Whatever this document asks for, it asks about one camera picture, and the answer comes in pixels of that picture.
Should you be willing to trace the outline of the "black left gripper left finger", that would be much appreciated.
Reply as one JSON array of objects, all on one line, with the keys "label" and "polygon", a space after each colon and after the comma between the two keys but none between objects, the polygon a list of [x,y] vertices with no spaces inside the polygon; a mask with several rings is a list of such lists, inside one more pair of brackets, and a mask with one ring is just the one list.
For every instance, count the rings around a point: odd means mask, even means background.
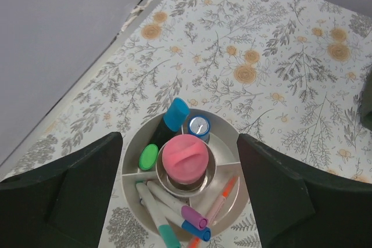
[{"label": "black left gripper left finger", "polygon": [[98,247],[122,146],[111,132],[1,181],[1,247]]}]

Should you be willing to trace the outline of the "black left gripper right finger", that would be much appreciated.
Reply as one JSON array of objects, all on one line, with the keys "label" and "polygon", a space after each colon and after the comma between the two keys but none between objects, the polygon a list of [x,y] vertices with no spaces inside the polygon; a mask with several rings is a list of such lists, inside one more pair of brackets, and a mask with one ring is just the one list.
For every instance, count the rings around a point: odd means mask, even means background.
[{"label": "black left gripper right finger", "polygon": [[262,247],[371,247],[371,184],[237,140]]}]

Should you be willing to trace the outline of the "pink capped white marker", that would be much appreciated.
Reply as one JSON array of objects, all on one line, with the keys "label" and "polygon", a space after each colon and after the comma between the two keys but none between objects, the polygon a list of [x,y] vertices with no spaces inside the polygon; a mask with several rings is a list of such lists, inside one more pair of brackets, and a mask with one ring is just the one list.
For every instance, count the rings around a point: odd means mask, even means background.
[{"label": "pink capped white marker", "polygon": [[196,229],[203,230],[207,227],[209,222],[208,219],[194,210],[191,206],[172,196],[169,192],[165,191],[153,181],[147,181],[146,185],[150,192],[153,193],[161,202],[169,206],[183,219],[191,223]]}]

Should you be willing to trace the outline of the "green capped black highlighter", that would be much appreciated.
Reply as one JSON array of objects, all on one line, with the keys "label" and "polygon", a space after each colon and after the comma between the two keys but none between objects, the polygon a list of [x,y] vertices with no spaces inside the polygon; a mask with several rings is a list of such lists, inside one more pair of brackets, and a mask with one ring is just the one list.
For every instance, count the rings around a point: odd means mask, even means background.
[{"label": "green capped black highlighter", "polygon": [[159,149],[155,144],[147,145],[139,157],[139,168],[143,171],[152,169],[157,162],[158,153]]}]

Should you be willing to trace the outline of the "orange pen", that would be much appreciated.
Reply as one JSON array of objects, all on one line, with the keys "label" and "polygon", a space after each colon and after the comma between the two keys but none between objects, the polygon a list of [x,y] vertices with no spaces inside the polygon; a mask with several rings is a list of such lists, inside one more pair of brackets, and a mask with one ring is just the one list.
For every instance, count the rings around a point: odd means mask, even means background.
[{"label": "orange pen", "polygon": [[214,229],[217,224],[217,218],[223,211],[225,204],[232,201],[233,197],[236,196],[238,184],[239,176],[233,175],[231,178],[229,178],[208,210],[206,217],[209,220],[208,228],[210,229],[210,235],[207,242],[213,237]]}]

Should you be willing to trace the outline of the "white divided round container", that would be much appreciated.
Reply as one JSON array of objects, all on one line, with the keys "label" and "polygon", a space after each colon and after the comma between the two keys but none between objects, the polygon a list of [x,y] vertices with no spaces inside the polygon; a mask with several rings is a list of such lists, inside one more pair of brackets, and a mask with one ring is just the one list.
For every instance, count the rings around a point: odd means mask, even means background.
[{"label": "white divided round container", "polygon": [[[255,220],[248,207],[249,196],[238,155],[238,131],[229,121],[213,113],[192,109],[180,132],[185,136],[204,134],[204,141],[191,143],[201,146],[204,155],[190,151],[177,136],[170,148],[162,146],[159,149],[155,166],[142,171],[139,168],[140,153],[149,143],[160,119],[161,116],[154,117],[126,139],[123,159],[124,195],[138,224],[149,233],[146,243],[165,246],[149,213],[140,205],[134,185],[140,178],[154,178],[164,190],[206,215],[228,180],[236,176],[238,179],[226,202],[210,223],[212,239],[204,246],[242,247],[248,233],[255,230]],[[185,156],[182,155],[184,150],[188,151]]]}]

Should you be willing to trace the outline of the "blue capped white marker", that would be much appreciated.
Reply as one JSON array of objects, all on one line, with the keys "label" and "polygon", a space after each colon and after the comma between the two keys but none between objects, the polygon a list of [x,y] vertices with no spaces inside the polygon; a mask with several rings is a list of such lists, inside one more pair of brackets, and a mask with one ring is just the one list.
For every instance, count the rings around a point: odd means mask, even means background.
[{"label": "blue capped white marker", "polygon": [[191,223],[183,219],[180,215],[178,215],[175,211],[173,211],[169,206],[161,202],[153,193],[152,195],[155,198],[158,206],[160,207],[162,213],[164,214],[168,222],[171,221],[175,223],[180,228],[186,230],[187,232],[195,236],[200,237],[204,241],[207,241],[209,239],[210,229],[208,227],[204,228],[203,230],[196,229]]}]

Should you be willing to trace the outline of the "teal capped white marker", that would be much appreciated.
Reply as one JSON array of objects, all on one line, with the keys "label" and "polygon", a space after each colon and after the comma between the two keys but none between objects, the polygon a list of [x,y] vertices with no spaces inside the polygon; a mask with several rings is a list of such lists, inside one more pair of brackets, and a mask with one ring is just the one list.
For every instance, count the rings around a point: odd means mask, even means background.
[{"label": "teal capped white marker", "polygon": [[176,237],[176,234],[169,225],[166,217],[162,213],[148,187],[143,182],[137,182],[135,185],[142,202],[147,208],[155,226],[158,229],[159,235],[165,243],[165,246],[167,248],[180,248],[180,241]]}]

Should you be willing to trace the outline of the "pink transparent pencil case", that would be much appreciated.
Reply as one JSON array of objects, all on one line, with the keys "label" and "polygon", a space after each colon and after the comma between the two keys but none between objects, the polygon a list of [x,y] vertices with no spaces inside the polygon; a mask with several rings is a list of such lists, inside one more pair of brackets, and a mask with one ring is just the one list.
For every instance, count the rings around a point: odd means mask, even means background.
[{"label": "pink transparent pencil case", "polygon": [[190,135],[177,135],[162,151],[162,164],[168,176],[179,184],[193,184],[206,171],[209,162],[207,145]]}]

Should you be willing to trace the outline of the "blue grey glue stick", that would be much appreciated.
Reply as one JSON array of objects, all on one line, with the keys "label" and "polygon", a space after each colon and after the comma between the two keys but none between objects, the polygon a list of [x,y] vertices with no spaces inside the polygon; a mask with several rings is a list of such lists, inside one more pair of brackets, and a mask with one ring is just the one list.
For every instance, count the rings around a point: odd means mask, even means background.
[{"label": "blue grey glue stick", "polygon": [[187,125],[188,133],[208,143],[210,138],[210,122],[205,116],[192,117]]}]

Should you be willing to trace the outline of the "blue capped black highlighter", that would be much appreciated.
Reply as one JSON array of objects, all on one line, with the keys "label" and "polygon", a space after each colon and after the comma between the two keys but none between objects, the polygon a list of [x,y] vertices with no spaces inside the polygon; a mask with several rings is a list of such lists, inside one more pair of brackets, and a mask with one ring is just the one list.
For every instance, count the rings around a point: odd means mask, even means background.
[{"label": "blue capped black highlighter", "polygon": [[162,116],[149,144],[156,145],[160,150],[167,141],[178,133],[189,114],[188,105],[181,98],[175,98]]}]

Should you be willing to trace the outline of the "olive green folded cloth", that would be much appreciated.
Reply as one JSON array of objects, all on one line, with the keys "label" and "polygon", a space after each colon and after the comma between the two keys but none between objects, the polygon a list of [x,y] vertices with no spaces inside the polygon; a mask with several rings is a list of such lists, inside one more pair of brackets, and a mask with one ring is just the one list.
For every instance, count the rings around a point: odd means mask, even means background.
[{"label": "olive green folded cloth", "polygon": [[360,122],[362,126],[369,131],[372,130],[372,80],[371,73],[368,74],[366,82],[364,83],[363,92],[362,92],[362,101],[360,105]]}]

